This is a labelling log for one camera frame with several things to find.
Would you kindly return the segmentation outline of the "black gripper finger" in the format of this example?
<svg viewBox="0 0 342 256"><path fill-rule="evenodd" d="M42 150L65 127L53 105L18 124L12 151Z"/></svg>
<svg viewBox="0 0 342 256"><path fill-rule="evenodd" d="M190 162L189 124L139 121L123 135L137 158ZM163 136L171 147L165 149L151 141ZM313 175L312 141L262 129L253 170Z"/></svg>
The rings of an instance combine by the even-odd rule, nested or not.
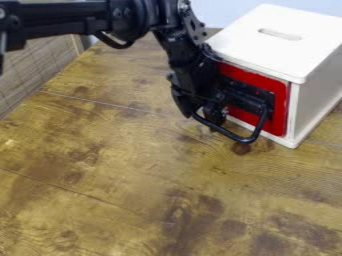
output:
<svg viewBox="0 0 342 256"><path fill-rule="evenodd" d="M226 122L228 107L222 104L207 102L203 106L203 115L209 122L217 126L222 126Z"/></svg>
<svg viewBox="0 0 342 256"><path fill-rule="evenodd" d="M201 104L177 86L171 86L171 95L181 113L186 118L190 118L193 113L198 110Z"/></svg>

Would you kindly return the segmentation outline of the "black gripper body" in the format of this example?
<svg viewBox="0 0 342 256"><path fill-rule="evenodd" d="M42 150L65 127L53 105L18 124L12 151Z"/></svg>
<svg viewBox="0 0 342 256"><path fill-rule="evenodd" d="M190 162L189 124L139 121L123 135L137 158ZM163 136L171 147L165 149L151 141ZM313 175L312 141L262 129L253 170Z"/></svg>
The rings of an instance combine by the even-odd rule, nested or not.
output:
<svg viewBox="0 0 342 256"><path fill-rule="evenodd" d="M202 105L215 90L219 60L206 43L206 24L195 16L190 0L158 0L158 7L154 36L167 54L169 81Z"/></svg>

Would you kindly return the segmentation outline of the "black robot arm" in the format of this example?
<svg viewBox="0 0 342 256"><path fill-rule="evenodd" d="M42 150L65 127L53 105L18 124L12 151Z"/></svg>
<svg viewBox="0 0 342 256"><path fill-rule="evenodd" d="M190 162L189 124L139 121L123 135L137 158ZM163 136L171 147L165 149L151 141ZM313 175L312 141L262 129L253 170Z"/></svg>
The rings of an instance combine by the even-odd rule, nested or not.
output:
<svg viewBox="0 0 342 256"><path fill-rule="evenodd" d="M32 39L93 35L122 50L149 33L167 54L167 80L182 114L218 129L225 123L218 66L206 43L206 24L195 16L190 0L0 0L0 73L4 54L23 49Z"/></svg>

